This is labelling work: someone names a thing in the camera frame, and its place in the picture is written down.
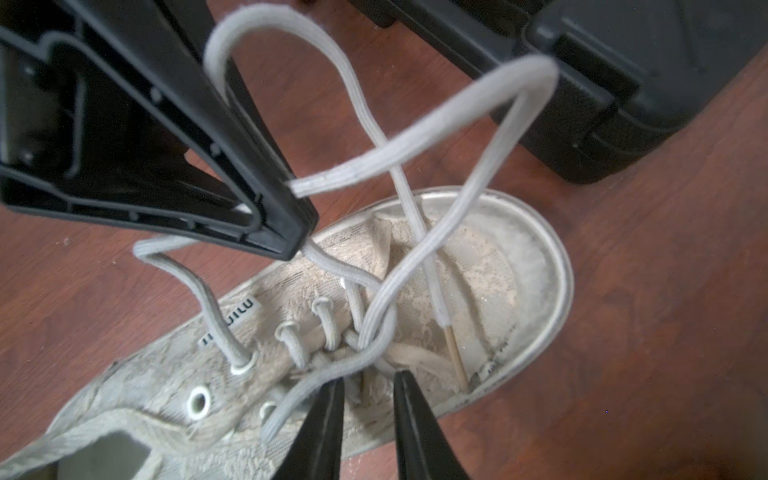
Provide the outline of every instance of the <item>brand label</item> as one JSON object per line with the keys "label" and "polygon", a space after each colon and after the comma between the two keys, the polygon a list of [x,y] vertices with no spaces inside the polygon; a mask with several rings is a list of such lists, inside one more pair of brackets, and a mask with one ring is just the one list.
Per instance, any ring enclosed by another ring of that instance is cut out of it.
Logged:
{"label": "brand label", "polygon": [[[236,306],[224,317],[224,321],[227,323],[227,326],[232,329],[232,327],[236,325],[251,321],[256,316],[256,312],[260,307],[261,305],[259,302],[249,295],[245,297],[245,300],[243,300],[240,305]],[[208,346],[213,342],[214,336],[209,332],[203,335],[203,338],[199,339],[197,344],[200,346]]]}

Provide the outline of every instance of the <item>wooden floor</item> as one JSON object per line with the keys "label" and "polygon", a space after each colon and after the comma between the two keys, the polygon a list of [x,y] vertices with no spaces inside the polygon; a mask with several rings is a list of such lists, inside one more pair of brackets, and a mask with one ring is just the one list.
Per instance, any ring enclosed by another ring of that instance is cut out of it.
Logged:
{"label": "wooden floor", "polygon": [[[220,18],[240,0],[214,0]],[[387,134],[469,80],[403,25],[345,0],[299,6],[341,44]],[[236,59],[300,176],[370,148],[330,63],[295,38],[249,37]],[[461,184],[483,119],[406,166],[413,187]],[[768,50],[689,127],[633,167],[566,184],[525,149],[492,187],[538,209],[571,255],[576,297],[552,346],[441,421],[473,478],[768,475]],[[313,198],[321,226],[394,193],[377,177]],[[0,209],[0,458],[40,435],[114,360],[198,311],[130,253],[147,234]],[[223,294],[266,265],[210,245],[177,258]],[[344,478],[396,478],[392,445]]]}

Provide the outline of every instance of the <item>sneaker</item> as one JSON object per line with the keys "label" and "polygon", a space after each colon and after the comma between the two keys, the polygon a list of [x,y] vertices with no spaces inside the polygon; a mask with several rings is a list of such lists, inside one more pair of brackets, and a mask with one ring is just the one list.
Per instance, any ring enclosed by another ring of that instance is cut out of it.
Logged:
{"label": "sneaker", "polygon": [[[457,195],[457,187],[440,187],[416,199],[434,224]],[[415,246],[397,199],[367,207],[313,239],[382,278]],[[490,190],[442,248],[437,266],[472,391],[456,384],[422,271],[397,296],[398,328],[384,359],[410,369],[441,416],[498,388],[546,348],[568,314],[573,274],[547,222],[520,200]],[[312,362],[296,368],[275,330],[295,322],[306,350],[331,361],[353,353],[348,346],[326,351],[312,307],[318,298],[333,304],[339,329],[352,323],[338,278],[302,255],[272,264],[220,301],[236,337],[260,353],[247,374],[232,374],[196,316],[82,389],[42,438],[0,466],[0,478],[49,463],[58,468],[52,478],[64,480],[270,478],[304,412],[295,411],[269,443],[260,441],[264,419],[281,392],[317,368]],[[352,381],[362,391],[346,405],[345,458],[394,434],[392,383],[378,373]]]}
{"label": "sneaker", "polygon": [[[484,190],[551,97],[554,63],[534,56],[502,65],[387,141],[338,45],[289,8],[251,5],[214,29],[204,70],[225,100],[232,47],[265,26],[329,57],[376,145],[290,181],[294,195],[389,171],[398,198],[316,234],[293,260],[267,267],[219,303],[164,255],[194,240],[137,243],[134,254],[190,287],[202,313],[82,389],[45,435],[0,465],[0,480],[269,478],[313,393],[341,377],[343,455],[357,455],[393,438],[389,377],[397,369],[414,373],[441,416],[498,388],[561,328],[573,296],[561,241],[520,200]],[[512,99],[463,187],[411,192],[400,164]]]}

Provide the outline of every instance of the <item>white sneaker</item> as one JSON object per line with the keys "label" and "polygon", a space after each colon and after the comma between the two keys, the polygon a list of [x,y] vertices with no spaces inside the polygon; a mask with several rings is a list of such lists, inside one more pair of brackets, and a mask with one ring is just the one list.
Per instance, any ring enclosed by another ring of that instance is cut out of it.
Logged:
{"label": "white sneaker", "polygon": [[[338,45],[289,8],[251,5],[214,29],[204,69],[225,100],[232,47],[262,27],[299,35],[329,57],[376,145],[291,180],[293,194],[389,171],[399,199],[318,233],[303,255],[267,267],[220,306],[202,279],[162,254],[193,240],[137,243],[137,257],[192,289],[201,315],[81,390],[43,437],[0,465],[0,480],[269,478],[313,393],[340,377],[348,399],[343,454],[356,455],[392,439],[387,377],[395,369],[414,373],[440,416],[500,386],[561,328],[573,295],[562,243],[521,201],[484,192],[551,97],[554,63],[533,56],[502,65],[387,141]],[[400,164],[512,99],[467,183],[414,197]],[[458,352],[443,336],[451,329]],[[456,372],[469,374],[467,392]]]}
{"label": "white sneaker", "polygon": [[[416,198],[434,223],[457,193],[457,187],[441,187]],[[333,256],[380,277],[414,246],[394,199],[367,207],[313,239]],[[494,191],[480,196],[437,263],[472,391],[466,395],[455,383],[421,271],[397,296],[398,330],[384,358],[414,373],[441,416],[499,387],[553,340],[571,305],[573,275],[546,221],[520,200]],[[311,309],[319,297],[333,301],[339,328],[352,322],[336,277],[304,256],[274,263],[220,301],[230,318],[239,315],[231,326],[237,338],[259,352],[252,369],[233,375],[196,316],[81,390],[46,435],[0,466],[0,478],[56,461],[58,478],[65,480],[129,479],[140,470],[144,476],[136,478],[269,478],[303,412],[294,413],[269,444],[260,441],[261,416],[306,375],[294,368],[275,329],[298,322],[305,348],[323,351],[325,335]],[[342,346],[326,355],[338,359],[351,353]],[[366,380],[362,401],[347,402],[344,457],[393,438],[392,384],[378,374]],[[354,382],[359,385],[360,377]]]}

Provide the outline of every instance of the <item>crossed shoelace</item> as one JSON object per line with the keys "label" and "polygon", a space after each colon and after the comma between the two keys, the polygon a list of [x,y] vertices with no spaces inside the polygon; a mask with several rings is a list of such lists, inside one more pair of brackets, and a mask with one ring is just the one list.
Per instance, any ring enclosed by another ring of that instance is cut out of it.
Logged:
{"label": "crossed shoelace", "polygon": [[[343,335],[341,332],[334,334],[332,327],[326,330],[325,327],[330,326],[326,321],[328,319],[320,317],[326,333],[326,346],[338,346],[343,340],[357,352],[335,362],[326,358],[328,362],[321,361],[324,365],[308,373],[288,392],[281,392],[279,402],[268,403],[271,413],[262,414],[266,421],[261,430],[263,441],[268,442],[275,437],[293,410],[322,384],[349,376],[377,362],[379,368],[386,368],[381,358],[392,343],[396,330],[396,296],[419,266],[423,266],[425,271],[437,323],[443,328],[450,327],[451,320],[435,266],[435,251],[459,226],[512,148],[544,108],[557,84],[558,70],[551,59],[540,55],[530,55],[500,65],[388,140],[373,119],[352,65],[339,46],[319,26],[286,6],[262,4],[242,7],[229,14],[211,33],[204,52],[204,70],[225,102],[232,108],[241,108],[237,102],[230,100],[225,81],[227,62],[234,45],[246,33],[261,28],[277,28],[303,38],[336,66],[359,122],[375,146],[334,168],[291,180],[288,183],[291,191],[298,198],[307,197],[348,187],[388,171],[416,240],[413,249],[383,281],[365,270],[330,256],[311,239],[306,240],[301,250],[304,256],[343,281],[353,315],[355,332],[347,330]],[[459,128],[513,99],[514,103],[454,203],[428,232],[401,165]],[[185,237],[151,238],[137,242],[134,255],[174,275],[192,290],[200,302],[204,322],[230,364],[231,372],[234,375],[246,374],[255,363],[256,354],[244,347],[227,327],[210,287],[194,272],[165,254],[192,243],[196,243],[196,240]],[[374,292],[367,310],[362,304],[360,287]],[[300,349],[299,344],[291,357],[297,365],[304,358]],[[264,395],[265,392],[247,392],[234,406],[240,412],[222,412],[222,417],[215,425],[211,425],[215,428],[208,432],[198,429],[195,435],[191,435],[187,427],[165,422],[135,409],[110,410],[65,432],[44,435],[0,465],[0,478],[11,478],[59,460],[109,432],[120,429],[154,450],[134,480],[154,478],[161,465],[159,455],[188,455],[209,448],[230,432],[243,412],[253,408],[255,402]]]}

